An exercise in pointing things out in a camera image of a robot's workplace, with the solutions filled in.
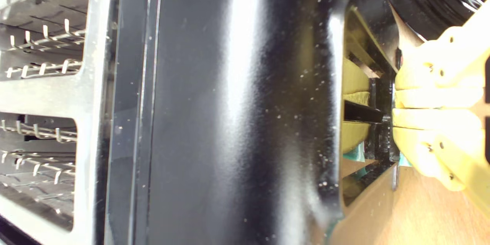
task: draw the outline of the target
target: metal wire rack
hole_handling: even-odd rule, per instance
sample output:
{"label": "metal wire rack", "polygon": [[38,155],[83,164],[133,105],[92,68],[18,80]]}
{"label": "metal wire rack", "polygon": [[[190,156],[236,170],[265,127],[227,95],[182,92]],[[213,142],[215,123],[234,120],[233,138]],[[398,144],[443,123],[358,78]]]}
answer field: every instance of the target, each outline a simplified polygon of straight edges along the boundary
{"label": "metal wire rack", "polygon": [[5,132],[17,132],[25,136],[35,136],[38,139],[56,139],[58,142],[61,143],[77,141],[77,132],[74,131],[74,128],[44,128],[39,127],[37,123],[30,126],[22,123],[21,121],[16,121],[15,127],[13,127],[7,126],[7,123],[4,119],[2,120],[0,128]]}
{"label": "metal wire rack", "polygon": [[41,65],[29,64],[23,67],[9,67],[7,78],[12,78],[20,73],[21,79],[35,78],[43,76],[72,75],[80,71],[82,62],[76,59],[66,59],[63,64],[44,62]]}
{"label": "metal wire rack", "polygon": [[10,49],[6,51],[14,50],[28,50],[28,51],[51,51],[56,49],[69,48],[70,46],[80,46],[85,42],[85,30],[77,30],[72,32],[70,30],[70,21],[65,19],[64,33],[56,36],[49,35],[49,29],[47,25],[42,26],[43,39],[33,40],[30,31],[25,32],[25,43],[16,45],[15,36],[10,36]]}
{"label": "metal wire rack", "polygon": [[1,152],[2,164],[12,162],[16,170],[0,174],[4,187],[28,194],[57,214],[73,215],[75,152]]}

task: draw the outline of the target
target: toaster slot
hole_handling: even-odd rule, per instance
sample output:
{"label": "toaster slot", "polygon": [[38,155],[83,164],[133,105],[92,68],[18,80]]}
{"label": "toaster slot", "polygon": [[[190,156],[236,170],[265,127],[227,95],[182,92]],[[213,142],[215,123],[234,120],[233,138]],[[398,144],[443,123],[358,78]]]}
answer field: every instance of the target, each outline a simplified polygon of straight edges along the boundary
{"label": "toaster slot", "polygon": [[0,113],[0,196],[73,225],[77,127],[68,118]]}
{"label": "toaster slot", "polygon": [[76,74],[88,0],[26,0],[0,20],[0,81]]}

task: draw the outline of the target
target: teal object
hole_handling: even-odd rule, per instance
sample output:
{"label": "teal object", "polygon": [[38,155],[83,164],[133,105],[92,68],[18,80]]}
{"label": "teal object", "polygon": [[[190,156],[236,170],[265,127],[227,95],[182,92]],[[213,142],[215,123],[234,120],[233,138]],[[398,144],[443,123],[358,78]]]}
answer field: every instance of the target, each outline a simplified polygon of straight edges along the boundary
{"label": "teal object", "polygon": [[[365,163],[366,159],[364,158],[364,142],[361,142],[360,144],[357,145],[357,147],[355,147],[354,149],[352,149],[348,153],[345,153],[343,155],[343,157],[345,159],[349,159],[352,161]],[[366,168],[361,168],[360,170],[357,170],[356,172],[353,173],[353,175],[354,175],[354,177],[356,177],[356,179],[360,179],[361,177],[363,177],[366,174],[367,174]]]}
{"label": "teal object", "polygon": [[399,165],[401,165],[402,167],[411,167],[412,166],[412,164],[407,160],[407,158],[401,152],[400,152]]}
{"label": "teal object", "polygon": [[345,153],[343,157],[352,161],[365,162],[366,160],[364,159],[364,142],[361,142],[357,145],[357,147],[355,147],[348,153]]}

